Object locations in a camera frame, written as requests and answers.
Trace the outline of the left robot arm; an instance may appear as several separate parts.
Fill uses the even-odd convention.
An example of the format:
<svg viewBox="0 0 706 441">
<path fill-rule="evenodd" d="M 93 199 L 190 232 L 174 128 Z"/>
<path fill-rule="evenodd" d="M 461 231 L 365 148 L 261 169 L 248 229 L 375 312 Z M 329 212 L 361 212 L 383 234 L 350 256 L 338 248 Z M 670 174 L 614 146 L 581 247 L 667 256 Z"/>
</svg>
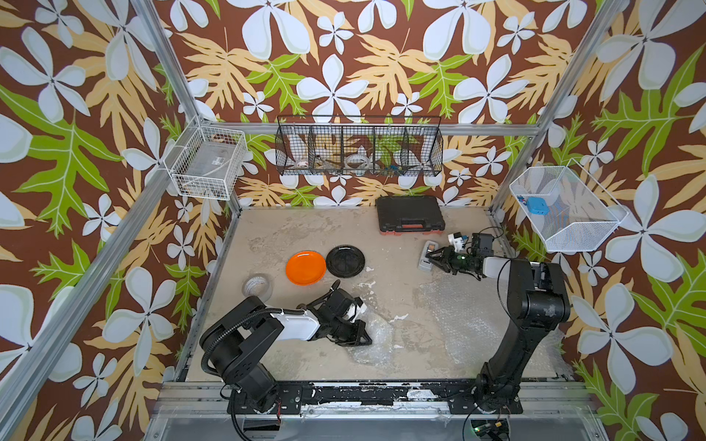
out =
<svg viewBox="0 0 706 441">
<path fill-rule="evenodd" d="M 367 306 L 336 281 L 326 294 L 295 309 L 274 308 L 249 297 L 200 337 L 202 370 L 244 395 L 265 413 L 279 398 L 279 384 L 261 363 L 277 341 L 325 339 L 339 347 L 367 347 L 372 338 L 361 319 Z"/>
</svg>

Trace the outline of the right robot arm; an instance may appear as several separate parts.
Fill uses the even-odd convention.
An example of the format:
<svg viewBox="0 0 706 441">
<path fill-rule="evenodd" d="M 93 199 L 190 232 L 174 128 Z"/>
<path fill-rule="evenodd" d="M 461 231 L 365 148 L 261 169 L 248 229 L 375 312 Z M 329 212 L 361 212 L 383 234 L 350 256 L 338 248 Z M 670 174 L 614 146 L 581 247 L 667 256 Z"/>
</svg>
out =
<svg viewBox="0 0 706 441">
<path fill-rule="evenodd" d="M 483 364 L 476 377 L 474 404 L 483 413 L 504 408 L 519 412 L 521 406 L 515 401 L 525 367 L 539 343 L 571 315 L 561 266 L 520 258 L 463 254 L 452 245 L 429 251 L 425 258 L 447 274 L 507 281 L 507 293 L 498 298 L 509 325 L 496 353 Z"/>
</svg>

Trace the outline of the clear bubble wrap sheet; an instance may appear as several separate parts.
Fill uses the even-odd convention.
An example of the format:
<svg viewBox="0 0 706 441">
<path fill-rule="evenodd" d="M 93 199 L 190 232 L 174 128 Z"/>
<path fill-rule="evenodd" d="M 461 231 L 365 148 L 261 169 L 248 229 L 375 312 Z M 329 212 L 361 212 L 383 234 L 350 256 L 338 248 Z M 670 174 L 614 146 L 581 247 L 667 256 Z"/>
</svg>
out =
<svg viewBox="0 0 706 441">
<path fill-rule="evenodd" d="M 391 369 L 395 365 L 393 363 L 393 352 L 395 352 L 393 325 L 373 311 L 366 312 L 361 319 L 366 323 L 365 330 L 371 338 L 371 344 L 350 348 L 351 358 L 361 365 L 376 369 Z"/>
</svg>

